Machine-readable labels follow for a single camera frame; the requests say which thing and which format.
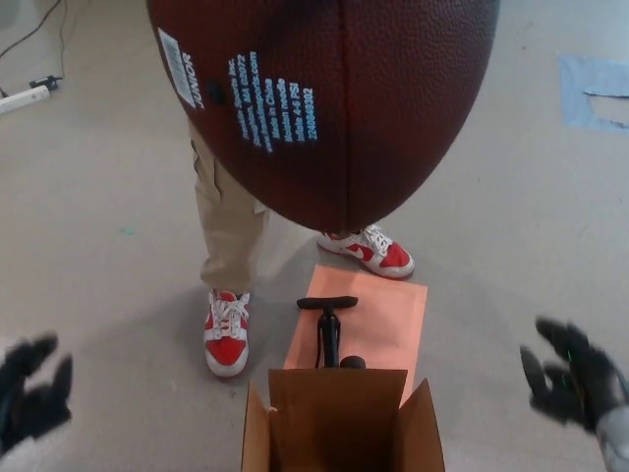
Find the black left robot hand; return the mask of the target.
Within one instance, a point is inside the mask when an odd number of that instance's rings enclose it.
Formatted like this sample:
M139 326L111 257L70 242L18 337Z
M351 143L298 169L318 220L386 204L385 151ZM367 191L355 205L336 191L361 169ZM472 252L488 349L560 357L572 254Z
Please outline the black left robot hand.
M28 387L56 351L58 335L48 331L9 347L1 359L1 454L26 440L38 440L72 418L69 399L73 385L73 358L66 355L47 383Z

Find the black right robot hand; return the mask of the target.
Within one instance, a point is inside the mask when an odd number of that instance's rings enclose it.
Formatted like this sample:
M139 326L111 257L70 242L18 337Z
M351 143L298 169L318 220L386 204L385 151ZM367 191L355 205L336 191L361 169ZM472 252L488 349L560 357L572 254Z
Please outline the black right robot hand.
M562 362L542 362L529 347L520 347L531 408L594 433L605 415L628 405L628 381L575 324L538 316L535 326Z

